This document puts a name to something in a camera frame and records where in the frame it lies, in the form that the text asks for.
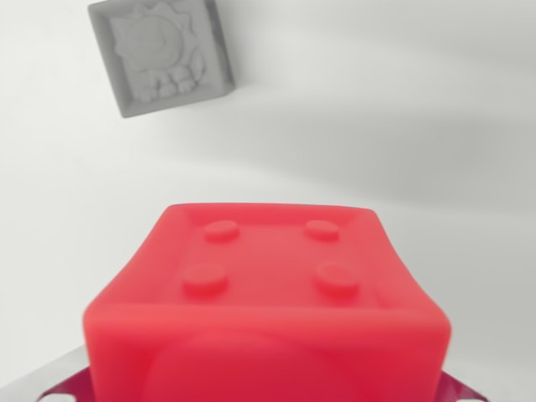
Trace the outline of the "black-padded silver gripper right finger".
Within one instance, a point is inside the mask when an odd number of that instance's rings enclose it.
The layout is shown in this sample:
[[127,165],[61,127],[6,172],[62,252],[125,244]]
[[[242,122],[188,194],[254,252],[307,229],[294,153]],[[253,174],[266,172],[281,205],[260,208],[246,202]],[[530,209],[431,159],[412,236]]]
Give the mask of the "black-padded silver gripper right finger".
[[442,372],[436,390],[436,402],[485,401],[489,399],[447,372]]

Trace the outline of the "black-padded silver gripper left finger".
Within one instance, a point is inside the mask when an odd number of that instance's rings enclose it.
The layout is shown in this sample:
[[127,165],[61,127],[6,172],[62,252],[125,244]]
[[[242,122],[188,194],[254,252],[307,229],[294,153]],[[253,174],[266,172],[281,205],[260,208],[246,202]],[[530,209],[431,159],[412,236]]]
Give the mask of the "black-padded silver gripper left finger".
[[95,401],[86,347],[35,369],[1,388],[1,401],[45,401],[49,395],[68,401]]

